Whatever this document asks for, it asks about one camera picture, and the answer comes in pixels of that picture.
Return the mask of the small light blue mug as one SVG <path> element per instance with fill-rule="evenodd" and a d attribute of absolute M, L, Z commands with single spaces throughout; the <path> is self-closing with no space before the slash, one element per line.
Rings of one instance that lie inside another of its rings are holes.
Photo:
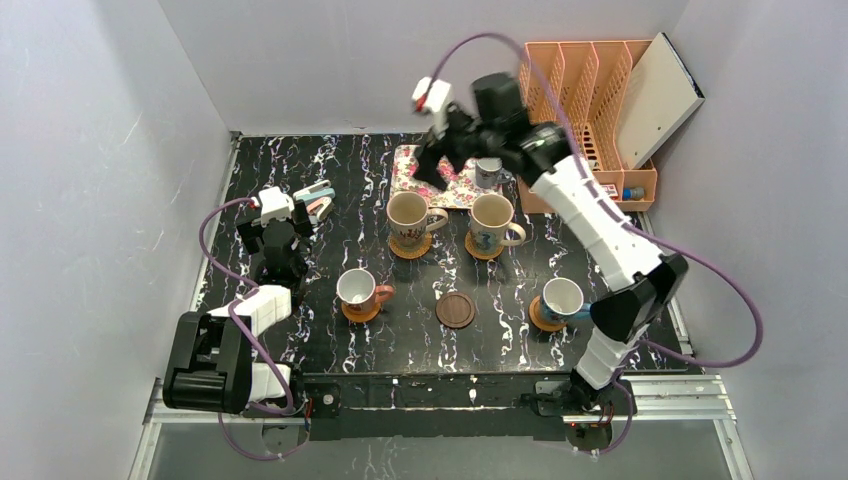
<path fill-rule="evenodd" d="M 480 158 L 475 162 L 475 184 L 481 189 L 495 189 L 509 183 L 512 174 L 504 169 L 499 158 Z"/>

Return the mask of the terracotta round coaster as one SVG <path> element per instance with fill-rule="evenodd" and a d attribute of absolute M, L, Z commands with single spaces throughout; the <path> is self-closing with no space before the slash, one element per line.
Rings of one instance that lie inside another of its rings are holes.
<path fill-rule="evenodd" d="M 367 323 L 374 318 L 381 311 L 382 304 L 380 302 L 376 302 L 373 304 L 373 307 L 369 311 L 365 310 L 356 310 L 354 305 L 350 305 L 347 303 L 341 304 L 341 311 L 343 315 L 352 323 Z"/>

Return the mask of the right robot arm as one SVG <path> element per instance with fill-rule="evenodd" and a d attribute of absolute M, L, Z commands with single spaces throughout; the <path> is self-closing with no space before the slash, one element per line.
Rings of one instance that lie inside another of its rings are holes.
<path fill-rule="evenodd" d="M 470 158 L 497 158 L 553 209 L 600 266 L 610 291 L 590 308 L 593 329 L 564 394 L 567 406 L 590 409 L 619 378 L 625 358 L 676 292 L 688 264 L 680 254 L 663 254 L 632 228 L 587 161 L 572 150 L 566 129 L 530 122 L 514 77 L 489 74 L 475 80 L 472 91 L 477 117 L 454 101 L 449 83 L 419 80 L 413 107 L 431 116 L 432 125 L 416 150 L 413 176 L 445 191 L 448 183 L 438 171 L 442 159 L 460 173 Z"/>

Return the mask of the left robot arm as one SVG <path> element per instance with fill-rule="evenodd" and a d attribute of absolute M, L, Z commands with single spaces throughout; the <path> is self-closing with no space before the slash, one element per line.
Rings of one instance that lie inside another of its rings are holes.
<path fill-rule="evenodd" d="M 306 272 L 299 236 L 310 236 L 306 207 L 273 188 L 245 198 L 254 208 L 237 227 L 245 249 L 261 253 L 266 284 L 237 274 L 218 262 L 208 246 L 208 262 L 248 290 L 227 305 L 180 316 L 167 365 L 162 396 L 172 409 L 238 414 L 248 407 L 292 415 L 296 400 L 290 367 L 274 361 L 259 337 L 288 318 Z"/>

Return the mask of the dark walnut round coaster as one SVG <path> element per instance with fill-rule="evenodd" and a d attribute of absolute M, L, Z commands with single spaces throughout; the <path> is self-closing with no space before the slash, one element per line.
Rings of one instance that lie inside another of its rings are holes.
<path fill-rule="evenodd" d="M 452 291 L 442 295 L 435 306 L 436 317 L 445 327 L 462 329 L 474 319 L 476 306 L 466 294 Z"/>

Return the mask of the beige mug with number three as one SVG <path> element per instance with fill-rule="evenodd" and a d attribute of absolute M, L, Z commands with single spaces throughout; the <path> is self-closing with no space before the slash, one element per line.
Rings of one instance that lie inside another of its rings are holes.
<path fill-rule="evenodd" d="M 478 250 L 492 252 L 498 245 L 516 247 L 524 244 L 527 234 L 513 221 L 514 206 L 499 194 L 484 194 L 470 209 L 470 231 Z"/>

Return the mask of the pink floral mug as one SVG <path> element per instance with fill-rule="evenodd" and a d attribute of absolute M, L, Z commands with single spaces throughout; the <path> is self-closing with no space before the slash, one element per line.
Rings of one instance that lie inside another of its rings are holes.
<path fill-rule="evenodd" d="M 354 305 L 359 311 L 369 311 L 374 303 L 383 304 L 395 295 L 392 286 L 378 285 L 375 277 L 362 268 L 345 271 L 337 281 L 336 292 L 341 303 Z"/>

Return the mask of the woven rattan coaster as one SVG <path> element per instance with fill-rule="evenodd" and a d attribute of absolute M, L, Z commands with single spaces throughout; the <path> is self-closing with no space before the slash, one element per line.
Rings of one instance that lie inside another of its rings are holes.
<path fill-rule="evenodd" d="M 489 252 L 489 253 L 482 252 L 482 251 L 478 250 L 475 246 L 474 241 L 473 241 L 473 235 L 472 235 L 471 231 L 466 233 L 465 240 L 464 240 L 464 246 L 465 246 L 465 249 L 466 249 L 466 251 L 468 252 L 469 255 L 471 255 L 472 257 L 474 257 L 477 260 L 483 260 L 483 261 L 496 259 L 498 256 L 500 256 L 502 254 L 502 252 L 505 249 L 505 247 L 503 245 L 498 245 L 492 252 Z"/>
<path fill-rule="evenodd" d="M 421 242 L 418 245 L 412 247 L 402 246 L 398 242 L 398 239 L 392 236 L 389 237 L 388 244 L 391 252 L 395 256 L 406 260 L 413 260 L 421 258 L 430 250 L 432 246 L 432 234 L 426 233 L 421 238 Z"/>

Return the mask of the light wooden round coaster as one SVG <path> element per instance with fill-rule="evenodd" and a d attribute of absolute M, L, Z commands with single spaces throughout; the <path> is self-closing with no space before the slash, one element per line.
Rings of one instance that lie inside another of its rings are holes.
<path fill-rule="evenodd" d="M 536 296 L 528 307 L 530 321 L 543 332 L 559 332 L 566 328 L 566 323 L 551 323 L 546 321 L 541 314 L 541 297 Z"/>

